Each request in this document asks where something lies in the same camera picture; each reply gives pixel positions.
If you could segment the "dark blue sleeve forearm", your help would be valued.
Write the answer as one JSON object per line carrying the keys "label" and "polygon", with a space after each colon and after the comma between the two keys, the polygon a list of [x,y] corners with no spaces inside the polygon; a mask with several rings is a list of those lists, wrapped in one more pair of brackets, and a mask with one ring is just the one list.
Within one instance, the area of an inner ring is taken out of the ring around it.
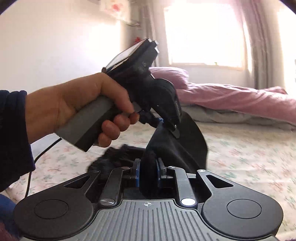
{"label": "dark blue sleeve forearm", "polygon": [[26,129],[26,96],[24,90],[1,90],[1,191],[35,170]]}

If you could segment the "person's left hand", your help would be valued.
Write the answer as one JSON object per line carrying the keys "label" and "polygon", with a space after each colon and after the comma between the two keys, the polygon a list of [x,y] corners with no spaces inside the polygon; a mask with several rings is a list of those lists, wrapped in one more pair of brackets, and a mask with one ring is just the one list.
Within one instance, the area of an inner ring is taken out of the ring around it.
{"label": "person's left hand", "polygon": [[122,111],[102,124],[98,146],[106,148],[121,132],[139,120],[128,92],[104,73],[77,78],[59,85],[39,89],[26,96],[25,118],[30,144],[67,123],[86,104],[104,95]]}

